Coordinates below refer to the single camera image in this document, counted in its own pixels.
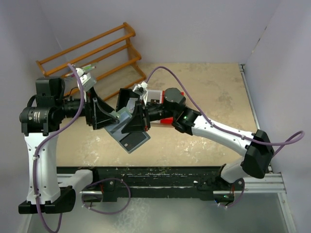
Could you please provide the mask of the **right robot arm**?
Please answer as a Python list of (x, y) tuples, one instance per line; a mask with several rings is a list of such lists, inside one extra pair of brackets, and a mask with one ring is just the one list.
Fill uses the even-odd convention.
[(274, 155), (266, 132), (241, 131), (212, 120), (186, 105), (186, 97), (177, 88), (164, 91), (162, 103), (138, 100), (131, 119), (122, 133), (146, 132), (151, 122), (172, 117), (172, 126), (180, 133), (207, 138), (235, 151), (241, 156), (233, 163), (221, 166), (219, 178), (227, 183), (250, 176), (257, 179), (265, 177)]

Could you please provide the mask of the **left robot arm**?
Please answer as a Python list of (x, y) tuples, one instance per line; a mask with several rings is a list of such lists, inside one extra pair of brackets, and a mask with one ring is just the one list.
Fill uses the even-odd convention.
[(70, 212), (77, 194), (99, 180), (97, 169), (78, 168), (62, 183), (57, 179), (56, 147), (60, 123), (65, 118), (86, 118), (94, 130), (102, 129), (119, 120), (115, 109), (103, 101), (94, 88), (82, 98), (65, 100), (65, 82), (60, 77), (42, 77), (36, 80), (36, 94), (21, 112), (21, 131), (29, 156), (29, 190), (27, 199), (18, 206), (20, 214)]

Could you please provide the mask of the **green card holder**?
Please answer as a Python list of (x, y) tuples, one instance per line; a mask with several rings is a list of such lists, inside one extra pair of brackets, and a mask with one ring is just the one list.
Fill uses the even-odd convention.
[(126, 107), (117, 111), (117, 114), (119, 114), (119, 122), (106, 126), (105, 130), (128, 154), (131, 154), (151, 137), (146, 132), (125, 131), (125, 126), (132, 119), (132, 114)]

